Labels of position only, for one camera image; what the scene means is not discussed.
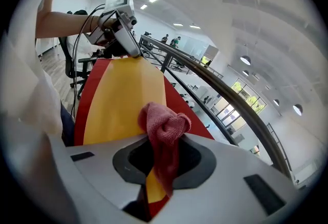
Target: black cable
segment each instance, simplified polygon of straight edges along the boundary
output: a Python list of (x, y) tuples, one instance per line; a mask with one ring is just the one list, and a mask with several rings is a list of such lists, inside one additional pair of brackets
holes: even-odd
[(101, 9), (104, 9), (104, 7), (102, 8), (99, 8), (100, 6), (103, 6), (105, 4), (101, 4), (101, 5), (98, 5), (87, 17), (87, 19), (85, 20), (85, 22), (83, 23), (81, 29), (80, 29), (80, 32), (75, 40), (75, 43), (74, 43), (74, 46), (73, 46), (73, 52), (72, 52), (72, 60), (73, 60), (73, 66), (74, 66), (74, 76), (73, 76), (73, 83), (74, 83), (74, 102), (73, 102), (73, 106), (72, 106), (72, 109), (71, 109), (71, 117), (72, 115), (74, 116), (75, 118), (75, 104), (76, 104), (76, 98), (77, 98), (77, 83), (76, 83), (76, 78), (77, 78), (77, 71), (76, 71), (76, 54), (77, 54), (77, 47), (78, 47), (78, 42), (79, 42), (79, 38), (82, 34), (82, 31), (84, 29), (84, 27), (86, 26), (86, 23), (88, 22), (89, 18), (97, 11), (97, 10), (101, 10)]

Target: forearm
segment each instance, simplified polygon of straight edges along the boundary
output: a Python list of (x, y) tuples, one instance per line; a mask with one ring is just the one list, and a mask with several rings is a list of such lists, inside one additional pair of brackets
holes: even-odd
[[(72, 15), (48, 12), (36, 27), (36, 38), (63, 37), (79, 34), (87, 15)], [(97, 26), (98, 16), (89, 17), (82, 33), (87, 33)]]

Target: pink cloth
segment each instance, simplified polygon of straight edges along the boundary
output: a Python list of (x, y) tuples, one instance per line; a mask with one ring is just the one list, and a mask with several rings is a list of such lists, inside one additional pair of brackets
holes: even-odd
[(154, 151), (154, 173), (169, 197), (179, 168), (178, 139), (191, 128), (190, 119), (182, 113), (150, 102), (141, 110), (139, 126), (148, 134)]

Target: office chair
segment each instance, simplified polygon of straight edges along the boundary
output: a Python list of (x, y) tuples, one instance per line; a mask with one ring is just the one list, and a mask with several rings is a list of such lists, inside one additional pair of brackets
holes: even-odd
[[(67, 47), (67, 37), (59, 37), (59, 43), (61, 45), (61, 48), (63, 49), (64, 55), (65, 55), (65, 59), (66, 59), (66, 64), (65, 64), (65, 73), (69, 78), (74, 78), (75, 77), (75, 70), (74, 70), (74, 63), (73, 63), (73, 59), (69, 54), (68, 51), (68, 47)], [(82, 72), (77, 72), (76, 76), (77, 77), (81, 77), (82, 80), (77, 81), (77, 84), (82, 84), (81, 88), (79, 89), (78, 93), (77, 93), (77, 99), (80, 100), (81, 98), (81, 93), (82, 90), (86, 84), (86, 81), (88, 79), (88, 75), (90, 74), (90, 71), (88, 72), (88, 63), (92, 62), (92, 61), (96, 61), (97, 57), (92, 57), (92, 58), (82, 58), (79, 59), (78, 62), (79, 63), (83, 63), (83, 69)]]

